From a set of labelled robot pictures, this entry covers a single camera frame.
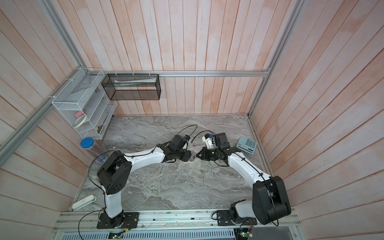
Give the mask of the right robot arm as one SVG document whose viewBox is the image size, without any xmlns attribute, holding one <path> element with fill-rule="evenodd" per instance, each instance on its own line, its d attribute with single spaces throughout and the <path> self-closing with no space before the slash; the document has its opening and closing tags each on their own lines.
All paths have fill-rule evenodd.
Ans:
<svg viewBox="0 0 384 240">
<path fill-rule="evenodd" d="M 262 225 L 278 221 L 292 213 L 284 181 L 270 176 L 256 167 L 237 147 L 231 147 L 225 133 L 206 134 L 202 137 L 205 147 L 197 154 L 204 161 L 224 161 L 236 170 L 252 187 L 252 199 L 240 200 L 230 207 L 235 223 L 257 219 Z"/>
</svg>

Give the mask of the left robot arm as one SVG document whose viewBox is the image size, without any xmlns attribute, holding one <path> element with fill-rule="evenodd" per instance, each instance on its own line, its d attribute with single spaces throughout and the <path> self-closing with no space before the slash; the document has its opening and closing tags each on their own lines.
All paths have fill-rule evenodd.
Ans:
<svg viewBox="0 0 384 240">
<path fill-rule="evenodd" d="M 105 213 L 113 219 L 123 212 L 121 191 L 131 172 L 152 164 L 187 162 L 191 151 L 187 149 L 190 136 L 175 135 L 170 141 L 134 154 L 114 151 L 98 170 L 97 176 L 105 194 Z"/>
</svg>

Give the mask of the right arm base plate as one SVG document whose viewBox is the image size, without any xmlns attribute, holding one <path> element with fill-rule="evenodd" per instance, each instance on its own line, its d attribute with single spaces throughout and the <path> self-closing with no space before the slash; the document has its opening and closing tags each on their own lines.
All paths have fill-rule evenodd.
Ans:
<svg viewBox="0 0 384 240">
<path fill-rule="evenodd" d="M 256 226 L 256 218 L 242 218 L 234 210 L 217 210 L 211 215 L 212 220 L 217 221 L 219 226 L 249 225 Z"/>
</svg>

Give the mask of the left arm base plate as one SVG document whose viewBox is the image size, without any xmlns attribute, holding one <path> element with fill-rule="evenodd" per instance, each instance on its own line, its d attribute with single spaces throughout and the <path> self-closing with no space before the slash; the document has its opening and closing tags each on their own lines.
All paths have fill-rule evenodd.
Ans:
<svg viewBox="0 0 384 240">
<path fill-rule="evenodd" d="M 139 212 L 121 212 L 114 218 L 110 218 L 105 212 L 99 216 L 97 229 L 134 229 L 137 227 Z"/>
</svg>

